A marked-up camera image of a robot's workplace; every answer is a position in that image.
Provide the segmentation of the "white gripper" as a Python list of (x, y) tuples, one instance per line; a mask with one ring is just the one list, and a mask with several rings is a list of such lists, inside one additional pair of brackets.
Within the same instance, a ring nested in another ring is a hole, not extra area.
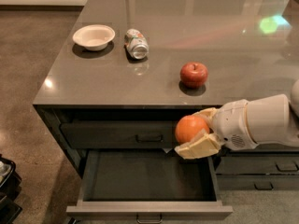
[(221, 142), (231, 150), (256, 148), (247, 122), (248, 103), (243, 99), (223, 105), (220, 109), (210, 107), (193, 113), (206, 122), (212, 121), (214, 133), (200, 131), (191, 141), (175, 147), (177, 154), (185, 160), (210, 157), (221, 150)]

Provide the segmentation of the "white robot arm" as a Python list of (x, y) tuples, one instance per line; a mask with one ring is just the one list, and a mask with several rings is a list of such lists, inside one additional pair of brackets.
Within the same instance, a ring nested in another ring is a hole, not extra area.
[(175, 147), (185, 160), (212, 156), (222, 147), (234, 151), (266, 144), (299, 147), (299, 80), (294, 82), (289, 95), (243, 99), (194, 115), (206, 121), (211, 131), (201, 130), (191, 141)]

